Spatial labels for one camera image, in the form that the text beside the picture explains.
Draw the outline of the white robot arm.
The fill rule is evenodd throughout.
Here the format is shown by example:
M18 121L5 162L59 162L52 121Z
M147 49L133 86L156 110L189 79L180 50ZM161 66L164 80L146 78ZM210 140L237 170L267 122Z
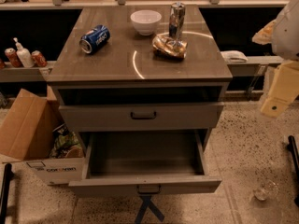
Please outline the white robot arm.
M290 0L252 41L270 44L273 53L283 58L274 70L273 81L261 107L262 114L276 118L299 95L299 0Z

